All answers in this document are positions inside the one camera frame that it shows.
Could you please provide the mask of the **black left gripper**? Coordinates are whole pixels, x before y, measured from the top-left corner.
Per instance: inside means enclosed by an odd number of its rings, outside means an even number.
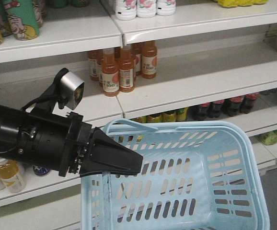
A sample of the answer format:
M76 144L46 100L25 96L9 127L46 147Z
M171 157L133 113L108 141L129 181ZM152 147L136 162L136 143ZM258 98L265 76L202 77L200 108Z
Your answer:
M76 174L78 157L86 148L80 177L111 173L136 175L143 156L112 140L101 129L82 121L71 112L68 117L28 115L20 128L16 160L57 171L59 176Z

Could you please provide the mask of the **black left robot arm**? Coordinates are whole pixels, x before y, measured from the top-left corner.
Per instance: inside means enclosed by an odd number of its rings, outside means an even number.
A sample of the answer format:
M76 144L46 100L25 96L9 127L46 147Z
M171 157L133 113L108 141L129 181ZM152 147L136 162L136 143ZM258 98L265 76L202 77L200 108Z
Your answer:
M143 157L115 142L82 116L25 112L0 105L0 158L80 176L135 175Z

